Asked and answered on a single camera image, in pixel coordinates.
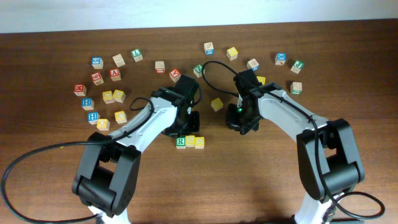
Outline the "green letter R block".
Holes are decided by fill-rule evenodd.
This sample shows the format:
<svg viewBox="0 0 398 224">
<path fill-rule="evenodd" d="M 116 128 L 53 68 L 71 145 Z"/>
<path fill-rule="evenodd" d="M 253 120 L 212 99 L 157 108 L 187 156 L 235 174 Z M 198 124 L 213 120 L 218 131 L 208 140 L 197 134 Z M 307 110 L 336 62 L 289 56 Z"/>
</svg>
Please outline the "green letter R block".
<svg viewBox="0 0 398 224">
<path fill-rule="evenodd" d="M 186 148 L 185 137 L 178 137 L 176 139 L 175 145 L 177 149 L 185 149 Z"/>
</svg>

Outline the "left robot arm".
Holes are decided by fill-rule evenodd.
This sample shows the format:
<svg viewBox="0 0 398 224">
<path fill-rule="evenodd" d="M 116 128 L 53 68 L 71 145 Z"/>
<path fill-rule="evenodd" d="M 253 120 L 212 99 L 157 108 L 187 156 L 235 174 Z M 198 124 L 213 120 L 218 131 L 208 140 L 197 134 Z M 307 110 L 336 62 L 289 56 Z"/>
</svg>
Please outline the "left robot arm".
<svg viewBox="0 0 398 224">
<path fill-rule="evenodd" d="M 127 206 L 136 189 L 141 155 L 159 135 L 184 137 L 199 130 L 192 111 L 200 86 L 182 75 L 175 86 L 153 91 L 130 122 L 105 136 L 93 133 L 72 183 L 72 192 L 95 214 L 97 223 L 129 223 Z"/>
</svg>

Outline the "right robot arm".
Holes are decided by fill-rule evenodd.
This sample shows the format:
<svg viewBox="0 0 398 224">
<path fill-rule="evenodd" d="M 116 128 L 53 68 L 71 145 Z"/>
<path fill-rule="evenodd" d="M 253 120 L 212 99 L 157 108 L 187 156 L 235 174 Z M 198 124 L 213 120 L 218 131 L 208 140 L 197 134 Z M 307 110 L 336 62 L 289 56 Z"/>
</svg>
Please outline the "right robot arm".
<svg viewBox="0 0 398 224">
<path fill-rule="evenodd" d="M 229 104 L 226 125 L 244 135 L 257 131 L 267 119 L 297 144 L 299 176 L 306 191 L 291 223 L 329 223 L 334 198 L 346 195 L 364 180 L 365 172 L 351 126 L 344 119 L 330 121 L 291 99 L 277 84 L 262 85 L 252 70 L 233 78 L 239 100 Z"/>
</svg>

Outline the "yellow S block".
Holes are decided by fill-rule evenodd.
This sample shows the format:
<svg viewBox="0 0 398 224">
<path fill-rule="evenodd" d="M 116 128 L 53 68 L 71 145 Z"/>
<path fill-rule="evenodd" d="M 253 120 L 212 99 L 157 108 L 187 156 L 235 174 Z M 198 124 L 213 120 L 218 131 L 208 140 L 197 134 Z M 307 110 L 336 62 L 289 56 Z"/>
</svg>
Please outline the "yellow S block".
<svg viewBox="0 0 398 224">
<path fill-rule="evenodd" d="M 185 145 L 186 145 L 186 147 L 194 147 L 195 146 L 195 136 L 194 135 L 185 136 Z"/>
<path fill-rule="evenodd" d="M 205 138 L 195 137 L 195 149 L 204 149 L 204 148 L 205 148 Z"/>
</svg>

